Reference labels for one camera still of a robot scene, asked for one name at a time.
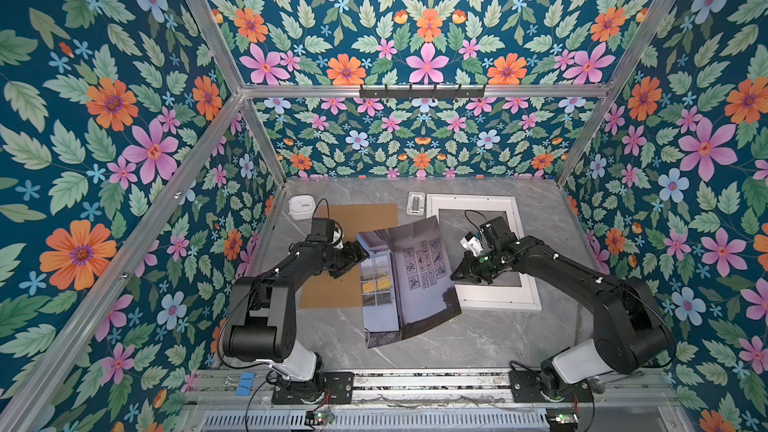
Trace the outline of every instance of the aluminum rail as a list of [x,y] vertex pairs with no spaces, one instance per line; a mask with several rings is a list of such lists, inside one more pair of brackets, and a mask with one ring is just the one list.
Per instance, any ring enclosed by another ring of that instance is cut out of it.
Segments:
[[565,163],[558,172],[556,177],[558,184],[564,186],[568,177],[576,167],[576,164],[581,159],[584,151],[587,149],[588,144],[594,137],[594,134],[600,128],[600,124],[603,123],[606,112],[608,112],[611,106],[616,102],[616,99],[624,88],[624,84],[629,80],[635,67],[638,66],[640,58],[645,53],[648,45],[653,40],[656,33],[661,27],[661,23],[669,13],[672,5],[676,0],[653,0],[648,7],[648,14],[643,20],[642,24],[638,28],[638,32],[632,38],[629,46],[619,60],[619,64],[616,65],[616,69],[611,74],[608,81],[609,90],[605,98],[603,98],[592,110],[587,123],[581,129],[576,142],[568,152],[568,158],[565,159]]
[[239,96],[231,97],[208,125],[110,265],[58,332],[48,352],[30,373],[29,379],[5,406],[0,414],[0,430],[29,432],[32,429],[75,362],[82,356],[82,350],[91,343],[101,318],[109,314],[136,267],[144,260],[152,242],[178,206],[180,195],[190,187],[224,131],[240,111],[242,101]]

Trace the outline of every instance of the cardboard sheet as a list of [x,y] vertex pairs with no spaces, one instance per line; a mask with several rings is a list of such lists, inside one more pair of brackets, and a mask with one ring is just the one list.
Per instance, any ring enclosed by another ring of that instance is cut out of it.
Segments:
[[[331,206],[331,218],[344,229],[344,240],[357,240],[358,232],[370,232],[397,226],[397,204],[363,204]],[[317,210],[325,217],[325,205]],[[338,279],[328,272],[310,278],[304,284],[299,308],[362,307],[360,266]]]

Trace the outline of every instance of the floral wallpaper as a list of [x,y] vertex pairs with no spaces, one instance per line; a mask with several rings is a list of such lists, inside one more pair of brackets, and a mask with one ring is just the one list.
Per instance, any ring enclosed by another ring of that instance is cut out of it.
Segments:
[[677,0],[568,184],[603,272],[656,293],[705,432],[768,427],[767,6]]
[[[182,0],[0,10],[5,407],[229,93]],[[172,430],[273,187],[238,117],[36,430]]]

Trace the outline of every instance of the small blue flower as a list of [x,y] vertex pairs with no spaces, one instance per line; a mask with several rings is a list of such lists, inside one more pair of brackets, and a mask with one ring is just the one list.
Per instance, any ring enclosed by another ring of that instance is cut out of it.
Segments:
[[32,181],[29,179],[26,179],[24,181],[24,187],[22,186],[16,186],[14,188],[16,192],[22,192],[24,193],[24,201],[26,202],[29,200],[30,197],[34,198],[40,198],[40,194],[37,193],[38,190],[40,190],[40,186],[33,186]]
[[101,168],[98,166],[98,164],[94,164],[93,168],[87,170],[85,174],[88,177],[93,177],[94,184],[98,184],[100,180],[104,180],[104,172],[106,171],[106,168]]
[[95,216],[101,215],[101,210],[98,209],[100,205],[100,202],[94,202],[93,205],[88,202],[83,202],[83,208],[85,208],[85,212],[80,214],[80,218],[88,217],[88,220],[92,222]]
[[66,69],[66,70],[72,70],[72,68],[71,68],[70,66],[68,66],[68,65],[67,65],[67,62],[69,62],[69,57],[67,57],[67,56],[62,56],[62,58],[60,59],[60,58],[58,57],[58,55],[56,55],[56,53],[55,53],[55,52],[51,52],[51,58],[52,58],[53,60],[52,60],[52,61],[50,61],[50,62],[48,62],[48,64],[49,64],[51,67],[58,67],[58,72],[59,72],[59,73],[64,73],[64,70],[65,70],[65,69]]
[[128,422],[133,422],[134,419],[139,415],[139,404],[131,404],[128,406],[128,413],[123,417],[123,420],[127,420]]
[[46,274],[38,275],[35,271],[30,271],[29,280],[22,282],[18,286],[19,288],[29,287],[29,290],[27,292],[30,295],[34,295],[34,293],[38,291],[38,288],[46,288],[48,286],[48,284],[44,282],[45,275]]
[[165,101],[165,105],[167,106],[172,106],[174,102],[176,102],[176,99],[170,94],[169,90],[165,92],[165,95],[163,96],[163,100]]

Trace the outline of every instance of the pink flower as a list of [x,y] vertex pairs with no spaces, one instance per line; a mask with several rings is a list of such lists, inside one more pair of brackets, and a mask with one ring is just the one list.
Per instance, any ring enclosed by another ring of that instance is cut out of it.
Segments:
[[696,106],[691,107],[690,110],[683,109],[683,118],[678,119],[675,123],[676,126],[680,127],[680,133],[685,134],[688,129],[692,132],[696,132],[696,122],[704,118],[704,116],[696,112],[698,112]]
[[178,262],[179,256],[187,257],[187,246],[189,244],[190,244],[190,241],[184,238],[184,234],[171,235],[170,247],[168,247],[168,250],[166,252],[168,254],[173,254],[174,262]]
[[610,134],[615,136],[617,129],[624,124],[623,114],[624,106],[617,108],[616,103],[614,102],[614,104],[610,106],[610,112],[605,113],[605,131],[608,132],[610,130]]
[[130,130],[141,147],[128,146],[123,155],[133,163],[144,163],[140,172],[141,182],[152,182],[156,168],[160,177],[168,180],[177,167],[176,160],[168,154],[176,151],[179,141],[173,137],[163,139],[163,126],[157,119],[149,122],[149,135],[139,126],[133,126]]
[[402,120],[398,120],[395,118],[395,114],[390,114],[389,119],[382,119],[382,130],[386,129],[388,132],[391,132],[392,130],[400,130],[400,126],[397,125]]
[[766,325],[768,325],[768,282],[764,278],[757,279],[755,284],[757,292],[749,288],[741,290],[741,296],[747,302],[752,302],[757,305],[750,305],[746,308],[746,316],[754,321],[759,321],[763,315],[766,316]]
[[310,122],[312,123],[312,128],[313,129],[318,129],[321,132],[323,130],[325,130],[326,127],[328,127],[328,122],[326,122],[326,117],[325,116],[321,117],[321,116],[318,116],[317,114],[315,114],[315,116],[312,118],[312,120],[310,120]]
[[291,52],[290,50],[288,52],[280,53],[280,64],[282,66],[285,66],[288,69],[288,72],[293,72],[294,70],[301,70],[301,66],[299,65],[300,59],[301,59],[300,57],[293,56],[293,52]]
[[446,66],[448,58],[446,56],[435,57],[435,46],[431,42],[427,42],[422,46],[421,54],[421,59],[417,56],[406,58],[408,65],[416,69],[411,72],[408,81],[418,82],[421,79],[424,79],[424,83],[427,84],[429,83],[429,79],[432,79],[433,82],[442,82],[442,72],[438,69]]
[[458,50],[458,53],[463,53],[464,60],[466,60],[469,57],[478,56],[479,50],[480,50],[480,44],[478,44],[476,39],[472,39],[472,40],[465,40],[464,42],[462,42],[462,48]]
[[379,103],[379,99],[360,99],[355,97],[355,102],[361,104],[357,107],[357,113],[367,113],[370,117],[376,115],[377,110],[384,108],[384,104]]
[[683,253],[690,252],[690,246],[685,245],[688,239],[687,234],[677,235],[677,232],[670,230],[670,237],[664,238],[664,244],[667,245],[667,255],[674,255],[677,260],[683,260]]
[[250,73],[250,80],[253,83],[262,83],[266,79],[266,83],[276,86],[278,79],[286,80],[290,77],[285,69],[276,67],[280,64],[279,53],[270,52],[264,58],[264,52],[261,47],[252,43],[250,44],[250,54],[253,57],[242,56],[240,62],[249,69],[255,69],[254,72]]
[[331,109],[331,113],[336,115],[339,113],[339,109],[346,110],[346,104],[343,97],[330,97],[322,100],[320,108],[323,110]]
[[144,264],[149,265],[150,267],[154,267],[158,264],[158,258],[155,256],[155,254],[150,254],[150,252],[154,252],[158,250],[158,247],[160,246],[160,241],[155,239],[155,241],[152,243],[152,246],[149,247],[149,250],[147,251],[147,254],[144,256],[144,260],[141,261],[138,267],[136,267],[136,271],[134,274],[136,277],[141,277],[144,275]]
[[723,277],[730,273],[730,265],[739,270],[746,270],[746,262],[744,262],[743,258],[736,255],[744,250],[746,242],[740,238],[735,238],[728,243],[728,232],[725,232],[724,228],[717,229],[715,240],[709,237],[702,237],[701,245],[714,251],[702,255],[701,261],[705,264],[715,264],[717,262],[717,271]]
[[610,275],[610,269],[608,268],[608,264],[605,263],[610,257],[610,252],[608,249],[600,250],[600,242],[597,240],[590,242],[592,245],[592,253],[594,254],[595,258],[598,260],[598,265],[600,265],[600,273]]
[[677,141],[680,148],[686,152],[693,152],[683,158],[680,163],[680,170],[692,170],[699,164],[699,177],[708,182],[715,174],[715,166],[712,163],[715,160],[722,166],[727,166],[736,161],[736,154],[733,149],[728,147],[718,147],[728,142],[734,136],[736,124],[722,126],[712,134],[712,122],[703,118],[696,125],[696,136],[682,137]]
[[536,117],[536,112],[531,112],[530,114],[523,116],[520,124],[523,126],[523,130],[526,130],[528,128],[536,127],[536,122],[539,120],[541,119]]
[[163,115],[158,116],[158,120],[163,124],[163,132],[170,130],[172,134],[175,134],[176,128],[181,125],[181,122],[176,118],[176,110],[171,109],[169,111],[165,107],[163,107]]
[[631,151],[633,156],[637,156],[640,153],[640,146],[648,142],[648,139],[642,137],[643,130],[645,130],[645,126],[639,126],[637,129],[634,126],[629,126],[629,133],[621,138],[621,143],[627,145],[624,148],[624,154]]
[[512,112],[513,115],[518,113],[518,110],[520,109],[528,108],[527,97],[505,97],[504,100],[506,100],[506,103],[502,108],[504,110],[510,109],[510,112]]
[[216,168],[212,168],[214,171],[214,183],[221,188],[226,184],[226,170],[219,164]]
[[120,187],[123,190],[128,189],[129,182],[136,182],[138,180],[136,174],[132,173],[136,170],[136,164],[126,163],[125,157],[118,157],[118,163],[110,162],[107,164],[107,168],[113,172],[109,177],[109,181],[113,184],[120,182]]
[[763,370],[768,368],[768,349],[763,348],[763,341],[755,335],[751,344],[745,338],[740,338],[739,345],[744,349],[739,352],[739,358],[751,361],[755,373],[762,374]]
[[382,39],[382,42],[376,46],[376,50],[379,51],[379,59],[381,59],[382,57],[391,59],[392,54],[397,53],[394,40],[390,40],[389,42],[387,42],[386,39]]
[[114,376],[114,382],[120,384],[123,381],[123,370],[134,368],[134,360],[129,358],[134,352],[134,346],[129,345],[123,350],[122,344],[114,346],[114,357],[101,359],[101,368],[104,369],[104,376],[101,377],[101,385],[106,384]]
[[563,50],[562,55],[554,58],[554,68],[565,70],[566,67],[573,65],[575,52],[568,52],[568,49]]
[[475,117],[479,116],[483,112],[490,112],[491,104],[496,102],[495,97],[482,97],[480,99],[470,99],[467,104],[467,110],[472,110],[475,113]]
[[134,300],[133,295],[125,294],[114,303],[112,310],[101,322],[101,325],[98,326],[98,329],[96,329],[96,341],[101,342],[107,337],[107,334],[109,334],[110,322],[112,322],[112,325],[115,327],[125,327],[128,320],[126,319],[125,314],[120,311],[129,306],[130,301],[132,300]]
[[621,175],[624,176],[624,178],[621,179],[621,183],[627,184],[627,187],[632,187],[634,184],[637,184],[640,181],[638,179],[639,171],[639,168],[632,167],[632,165],[628,165],[627,168],[622,168]]
[[576,53],[575,62],[576,66],[566,70],[563,77],[566,79],[573,79],[574,83],[585,83],[587,78],[590,82],[600,82],[603,78],[603,73],[600,71],[603,67],[609,66],[616,60],[615,56],[605,56],[605,42],[600,42],[592,50],[592,54],[589,55],[585,51],[580,50]]
[[467,124],[464,122],[467,121],[466,117],[459,117],[458,114],[456,114],[453,119],[448,119],[448,130],[453,130],[454,132],[458,132],[461,129],[466,129]]

